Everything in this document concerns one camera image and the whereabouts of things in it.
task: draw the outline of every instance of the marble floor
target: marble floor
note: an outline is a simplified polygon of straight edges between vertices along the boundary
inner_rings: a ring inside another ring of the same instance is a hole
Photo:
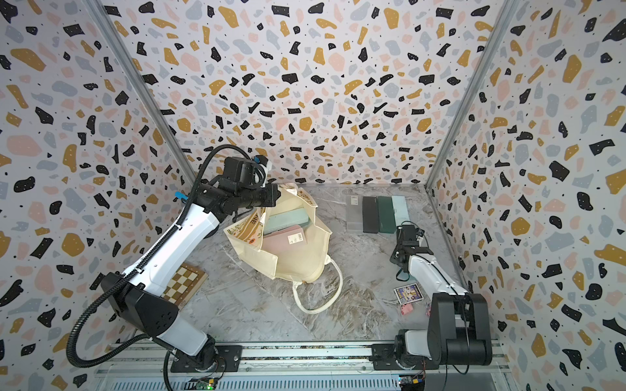
[[[411,219],[426,231],[430,248],[441,266],[458,280],[425,189],[421,186],[308,186],[305,189],[319,205],[317,217],[333,232],[329,254],[344,275],[342,293],[335,304],[317,315],[303,313],[295,304],[291,282],[271,280],[240,261],[220,229],[202,241],[186,260],[205,270],[208,278],[183,308],[183,315],[224,342],[392,340],[399,329],[425,329],[428,299],[413,303],[413,312],[400,313],[394,288],[410,282],[396,281],[398,267],[389,262],[395,247],[394,235],[350,234],[345,221],[346,194],[405,196]],[[317,308],[333,295],[338,284],[337,273],[327,265],[317,281],[298,288],[303,306]]]

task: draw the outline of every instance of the terrazzo wallpaper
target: terrazzo wallpaper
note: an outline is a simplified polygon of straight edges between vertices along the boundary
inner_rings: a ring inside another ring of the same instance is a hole
[[[103,2],[193,166],[231,143],[327,184],[428,177],[501,5]]]
[[[433,189],[520,390],[626,390],[626,3],[524,1]]]
[[[82,3],[0,0],[0,13],[0,389],[86,390],[94,369],[68,363],[68,333],[188,185]],[[82,357],[131,331],[104,307]]]

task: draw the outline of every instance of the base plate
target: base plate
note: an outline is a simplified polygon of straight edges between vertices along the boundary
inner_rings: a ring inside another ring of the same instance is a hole
[[[438,369],[439,365],[433,363],[424,356],[421,357],[426,362],[426,369]],[[394,345],[392,343],[375,343],[372,345],[372,363],[374,370],[406,370],[398,365],[394,356]],[[417,365],[415,370],[421,370],[422,365]]]
[[[241,362],[241,351],[243,348],[240,345],[217,345],[215,348],[217,349],[217,368],[215,368],[213,374],[217,373],[219,375],[220,373],[224,372],[237,372],[237,370],[239,369],[239,363]],[[170,372],[210,373],[211,370],[209,370],[208,372],[196,371],[189,365],[187,365],[184,359],[180,359],[172,363],[172,368],[170,369]]]

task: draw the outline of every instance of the price tag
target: price tag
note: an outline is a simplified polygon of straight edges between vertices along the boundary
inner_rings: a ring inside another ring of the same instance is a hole
[[[299,241],[303,241],[304,238],[302,237],[302,233],[298,232],[295,235],[289,235],[287,237],[287,239],[289,240],[289,244],[293,245],[294,243],[298,243]]]

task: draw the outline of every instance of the chessboard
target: chessboard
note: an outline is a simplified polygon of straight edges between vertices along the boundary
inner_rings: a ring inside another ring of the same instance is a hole
[[[200,288],[208,275],[195,266],[183,263],[174,274],[174,277],[167,283],[165,292],[161,295],[164,299],[174,303],[178,308],[182,308],[194,293]]]

